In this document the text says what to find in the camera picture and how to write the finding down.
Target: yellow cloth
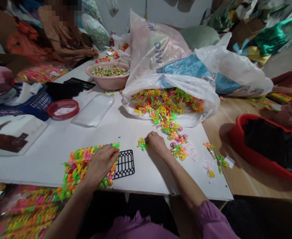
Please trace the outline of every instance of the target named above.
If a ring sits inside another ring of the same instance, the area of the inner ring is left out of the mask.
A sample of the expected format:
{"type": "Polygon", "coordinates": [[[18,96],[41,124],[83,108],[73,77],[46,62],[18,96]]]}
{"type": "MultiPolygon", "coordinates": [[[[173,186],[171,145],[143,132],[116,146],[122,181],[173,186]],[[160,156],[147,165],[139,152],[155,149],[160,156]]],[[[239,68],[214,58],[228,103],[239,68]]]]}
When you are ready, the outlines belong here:
{"type": "Polygon", "coordinates": [[[271,55],[261,56],[260,50],[256,46],[249,46],[245,50],[249,51],[247,57],[250,60],[259,62],[259,68],[262,68],[266,64],[267,60],[269,60],[269,58],[271,57],[271,55]]]}

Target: teal bag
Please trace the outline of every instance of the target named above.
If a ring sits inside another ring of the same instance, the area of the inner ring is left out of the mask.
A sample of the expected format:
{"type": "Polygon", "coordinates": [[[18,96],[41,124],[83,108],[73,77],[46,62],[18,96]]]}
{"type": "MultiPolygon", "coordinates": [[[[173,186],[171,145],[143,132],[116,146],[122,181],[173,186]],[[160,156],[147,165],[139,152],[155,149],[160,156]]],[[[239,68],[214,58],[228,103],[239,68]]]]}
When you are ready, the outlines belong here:
{"type": "Polygon", "coordinates": [[[265,28],[255,37],[254,43],[259,48],[261,55],[275,55],[288,42],[286,34],[281,28],[291,20],[292,18],[278,22],[270,28],[265,28]]]}

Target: pink sleeve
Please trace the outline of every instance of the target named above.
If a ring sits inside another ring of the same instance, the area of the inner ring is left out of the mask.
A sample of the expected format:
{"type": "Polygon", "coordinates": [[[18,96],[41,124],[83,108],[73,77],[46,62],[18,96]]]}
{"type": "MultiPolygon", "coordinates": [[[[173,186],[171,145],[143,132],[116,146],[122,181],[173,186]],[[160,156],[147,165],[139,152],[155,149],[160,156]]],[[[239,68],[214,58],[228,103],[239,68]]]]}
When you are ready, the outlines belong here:
{"type": "Polygon", "coordinates": [[[239,239],[225,215],[210,201],[202,203],[197,214],[197,223],[203,231],[204,239],[239,239]]]}

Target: pink plastic basin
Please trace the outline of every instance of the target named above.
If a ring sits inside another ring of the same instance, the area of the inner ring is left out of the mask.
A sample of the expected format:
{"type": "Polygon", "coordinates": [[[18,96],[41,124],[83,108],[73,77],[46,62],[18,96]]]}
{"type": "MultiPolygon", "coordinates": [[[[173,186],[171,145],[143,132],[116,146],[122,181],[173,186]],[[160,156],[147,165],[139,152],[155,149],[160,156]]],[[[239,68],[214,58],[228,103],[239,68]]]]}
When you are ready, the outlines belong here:
{"type": "Polygon", "coordinates": [[[118,62],[118,61],[108,61],[108,62],[100,62],[96,63],[94,65],[90,65],[86,68],[86,74],[93,77],[93,79],[96,81],[96,83],[104,90],[118,90],[126,85],[126,81],[129,77],[129,65],[118,62]],[[92,74],[92,70],[94,67],[101,66],[101,67],[111,67],[115,65],[119,69],[125,69],[126,74],[119,75],[119,76],[95,76],[92,74]]]}

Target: white tabletop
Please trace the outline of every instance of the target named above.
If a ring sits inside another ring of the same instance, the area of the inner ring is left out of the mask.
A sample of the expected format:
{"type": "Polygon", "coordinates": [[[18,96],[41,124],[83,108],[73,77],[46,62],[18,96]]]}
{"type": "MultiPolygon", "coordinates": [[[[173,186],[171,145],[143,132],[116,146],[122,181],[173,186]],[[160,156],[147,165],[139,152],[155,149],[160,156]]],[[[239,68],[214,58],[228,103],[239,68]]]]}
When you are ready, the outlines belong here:
{"type": "MultiPolygon", "coordinates": [[[[75,77],[89,80],[85,69],[93,61],[86,62],[55,82],[62,83],[75,77]]],[[[102,90],[96,86],[94,92],[80,93],[77,100],[82,109],[95,95],[102,90]]],[[[48,127],[34,142],[23,156],[0,156],[0,182],[32,184],[39,186],[59,187],[65,174],[62,165],[68,161],[70,152],[89,146],[120,142],[120,150],[133,150],[135,173],[133,175],[116,179],[113,189],[137,191],[157,194],[179,194],[174,180],[158,155],[152,151],[142,151],[137,148],[138,139],[146,137],[150,131],[157,131],[165,138],[166,145],[171,141],[160,130],[151,125],[149,120],[140,120],[126,112],[121,103],[119,92],[115,92],[115,102],[107,112],[97,128],[84,128],[71,124],[71,119],[56,121],[49,119],[48,127]]],[[[178,162],[193,177],[210,199],[233,199],[224,175],[218,173],[217,162],[212,159],[203,143],[208,142],[202,124],[194,128],[183,128],[182,134],[188,135],[198,151],[195,161],[187,157],[185,161],[178,162]],[[209,178],[203,161],[210,160],[214,166],[215,178],[209,178]]]]}

